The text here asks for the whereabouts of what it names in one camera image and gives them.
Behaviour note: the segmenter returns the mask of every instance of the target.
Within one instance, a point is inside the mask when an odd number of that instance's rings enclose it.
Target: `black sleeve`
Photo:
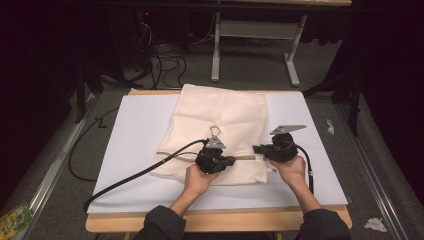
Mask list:
[[[157,206],[147,213],[144,227],[133,240],[181,240],[186,220],[171,209]]]
[[[303,215],[300,226],[302,240],[345,240],[351,239],[349,228],[336,212],[316,209]]]

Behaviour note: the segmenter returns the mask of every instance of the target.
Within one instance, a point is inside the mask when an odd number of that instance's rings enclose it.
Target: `folded cloth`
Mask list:
[[[190,142],[210,138],[212,134],[216,136],[217,132],[212,133],[210,128],[217,126],[221,131],[218,138],[226,146],[223,156],[233,156],[237,160],[212,184],[265,183],[267,163],[262,158],[255,158],[252,146],[259,144],[267,115],[263,94],[185,84],[153,164]],[[183,152],[197,154],[202,147],[202,144],[196,144]],[[185,170],[194,163],[196,154],[180,155],[152,173],[184,181]]]

